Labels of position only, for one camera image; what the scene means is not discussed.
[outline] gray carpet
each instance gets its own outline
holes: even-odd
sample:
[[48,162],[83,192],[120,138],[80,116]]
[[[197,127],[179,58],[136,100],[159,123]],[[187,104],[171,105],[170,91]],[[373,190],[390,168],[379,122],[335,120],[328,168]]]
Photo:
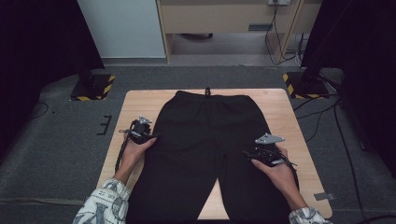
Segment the gray carpet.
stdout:
[[[81,201],[96,186],[124,96],[129,90],[282,88],[282,75],[298,67],[108,67],[116,76],[103,101],[71,102],[69,94],[78,77],[72,76],[43,89],[32,117],[15,139],[0,167],[0,199],[39,198]],[[314,100],[296,111],[300,117],[331,106],[337,97]],[[290,99],[293,107],[304,100]],[[345,112],[337,107],[352,157],[362,205],[367,217],[396,215],[396,180],[374,152],[364,152]],[[102,133],[112,116],[106,135]],[[305,139],[317,127],[318,114],[299,119]],[[318,132],[308,143],[323,187],[336,196],[331,201],[334,223],[362,221],[350,166],[334,114],[320,118]],[[0,204],[0,223],[71,223],[78,206],[36,203]],[[396,219],[374,223],[395,223]]]

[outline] white cabinet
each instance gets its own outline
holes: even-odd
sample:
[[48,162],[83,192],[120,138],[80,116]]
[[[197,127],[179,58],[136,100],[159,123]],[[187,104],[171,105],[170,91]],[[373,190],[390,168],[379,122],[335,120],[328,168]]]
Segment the white cabinet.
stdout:
[[165,58],[155,0],[78,0],[102,58]]

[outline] hand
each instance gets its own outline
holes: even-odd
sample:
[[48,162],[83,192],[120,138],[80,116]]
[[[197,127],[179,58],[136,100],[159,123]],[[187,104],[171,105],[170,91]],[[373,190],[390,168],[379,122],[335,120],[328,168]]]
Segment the hand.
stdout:
[[[285,148],[278,145],[276,146],[285,157],[288,157],[288,151]],[[285,162],[282,162],[274,167],[269,167],[260,161],[251,161],[259,170],[263,171],[266,175],[268,175],[268,177],[270,177],[271,181],[280,191],[283,192],[284,190],[293,187],[297,188],[294,182],[293,173]]]
[[121,158],[121,165],[119,170],[114,174],[113,178],[118,179],[124,185],[128,182],[129,176],[134,169],[134,166],[139,161],[143,153],[151,147],[157,138],[151,138],[146,143],[138,145],[132,140],[129,140],[126,144],[124,152]]
[[121,164],[130,164],[133,161],[138,161],[143,153],[146,151],[146,149],[151,147],[156,140],[157,138],[151,138],[146,143],[138,145],[130,139],[126,144],[125,150],[122,154]]
[[[278,145],[276,146],[285,157],[288,157],[288,151],[285,148]],[[251,160],[251,162],[253,162],[259,170],[268,175],[275,187],[285,196],[291,210],[294,211],[308,206],[303,196],[300,194],[300,191],[297,189],[291,169],[285,162],[274,167],[269,167],[257,160]]]

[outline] yellow black hazard tape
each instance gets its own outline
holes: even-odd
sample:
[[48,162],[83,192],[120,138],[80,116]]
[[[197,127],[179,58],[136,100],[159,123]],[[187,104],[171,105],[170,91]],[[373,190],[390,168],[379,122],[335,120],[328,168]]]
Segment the yellow black hazard tape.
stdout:
[[111,86],[113,85],[114,79],[116,78],[116,76],[108,76],[108,80],[105,80],[105,84],[104,85],[104,89],[103,92],[94,96],[89,96],[89,95],[85,95],[85,94],[81,94],[81,95],[71,95],[70,96],[70,100],[71,101],[90,101],[90,100],[104,100],[108,93],[110,92]]
[[290,79],[288,74],[283,74],[283,80],[286,83],[286,87],[288,88],[288,92],[290,95],[291,99],[325,99],[326,97],[323,97],[319,94],[297,94],[294,91],[293,86],[291,85]]

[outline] patterned sleeve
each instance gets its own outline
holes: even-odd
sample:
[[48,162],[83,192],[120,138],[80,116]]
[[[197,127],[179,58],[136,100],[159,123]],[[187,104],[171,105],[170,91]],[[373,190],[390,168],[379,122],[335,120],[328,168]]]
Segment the patterned sleeve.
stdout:
[[108,179],[79,209],[73,224],[125,223],[130,191],[116,179]]
[[300,208],[289,215],[290,224],[332,224],[323,218],[320,212],[312,207]]

